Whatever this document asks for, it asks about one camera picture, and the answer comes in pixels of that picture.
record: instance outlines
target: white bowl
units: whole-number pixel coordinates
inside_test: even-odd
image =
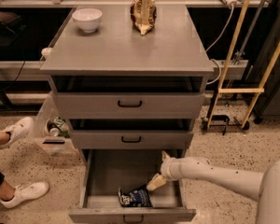
[[[94,8],[84,8],[73,13],[72,17],[77,26],[85,33],[93,33],[100,25],[102,11]]]

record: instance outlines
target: gray cabinet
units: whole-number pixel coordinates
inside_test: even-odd
[[[185,6],[157,6],[156,27],[145,36],[129,6],[96,7],[99,30],[85,35],[68,22],[41,67],[87,166],[80,206],[69,216],[76,223],[191,221],[182,182],[151,192],[149,208],[121,207],[118,191],[148,183],[163,149],[185,154],[213,65]]]

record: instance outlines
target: person's foot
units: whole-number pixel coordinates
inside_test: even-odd
[[[15,195],[11,200],[4,201],[0,198],[0,203],[5,208],[12,208],[24,201],[33,200],[44,196],[49,191],[49,183],[27,183],[24,185],[18,185],[15,189]]]
[[[15,124],[5,128],[2,132],[10,133],[10,139],[8,143],[0,145],[0,149],[10,147],[18,139],[24,137],[32,130],[34,125],[34,120],[31,117],[25,117],[20,119]]]

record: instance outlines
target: drawer handle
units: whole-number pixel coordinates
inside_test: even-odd
[[[122,136],[121,141],[122,141],[122,143],[140,143],[141,142],[141,136],[139,136],[138,139],[134,139],[134,140],[132,140],[132,139],[127,140],[127,139],[124,138],[124,136]]]
[[[118,101],[118,106],[122,108],[137,108],[140,107],[141,105],[142,105],[142,101],[139,101],[139,104],[137,105],[124,105],[121,103],[121,101]]]
[[[142,223],[143,221],[144,221],[143,215],[141,215],[141,219],[139,221],[127,221],[125,219],[125,215],[123,215],[123,222],[126,224],[138,224],[138,223]]]

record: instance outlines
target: drawer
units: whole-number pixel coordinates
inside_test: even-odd
[[[153,207],[121,207],[119,188],[125,192],[141,187],[160,168],[159,150],[90,150],[80,205],[70,210],[70,218],[76,223],[191,221],[195,210],[186,207],[182,182],[150,192]]]
[[[187,149],[192,132],[160,131],[73,131],[79,149]]]
[[[59,93],[55,97],[61,116],[70,119],[196,119],[203,101],[203,93]]]

